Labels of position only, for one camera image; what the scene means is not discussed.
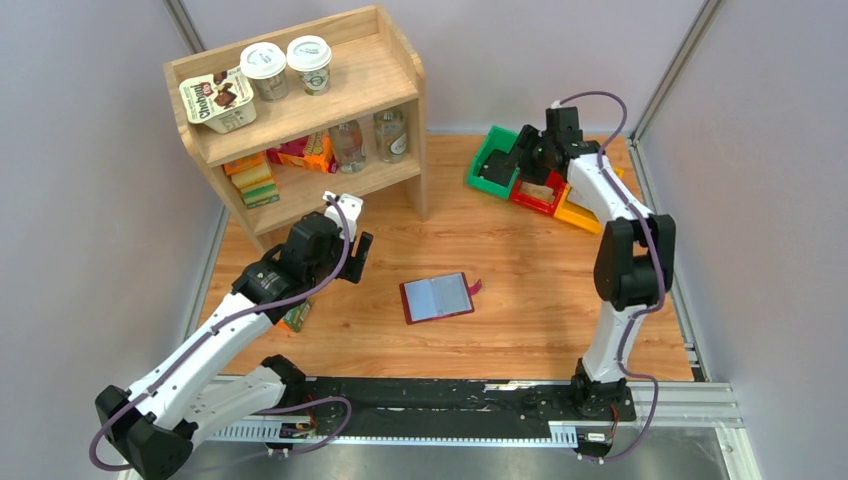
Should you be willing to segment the red leather card holder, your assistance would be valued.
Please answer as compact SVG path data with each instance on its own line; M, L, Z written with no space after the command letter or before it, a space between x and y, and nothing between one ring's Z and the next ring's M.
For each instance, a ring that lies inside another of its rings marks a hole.
M399 294L405 322L417 325L473 313L473 297L482 286L481 279L469 284L464 272L401 283Z

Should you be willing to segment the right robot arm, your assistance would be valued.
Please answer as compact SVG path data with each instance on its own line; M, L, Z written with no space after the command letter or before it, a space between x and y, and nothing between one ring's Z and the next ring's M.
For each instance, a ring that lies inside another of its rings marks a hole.
M545 129L522 128L509 158L523 181L561 177L603 227L593 270L600 318L569 393L575 413L592 418L627 395L635 337L672 283L676 224L643 205L614 173L604 147L584 139L576 108L551 107L545 115Z

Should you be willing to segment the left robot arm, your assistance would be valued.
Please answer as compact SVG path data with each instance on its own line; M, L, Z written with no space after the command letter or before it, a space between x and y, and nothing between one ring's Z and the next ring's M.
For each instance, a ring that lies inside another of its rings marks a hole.
M151 372L95 399L101 427L90 462L167 479L210 436L246 416L284 415L316 406L304 374L281 355L217 388L210 382L239 352L335 279L356 284L371 234L358 233L361 202L347 194L296 222L287 240L245 267L213 315Z

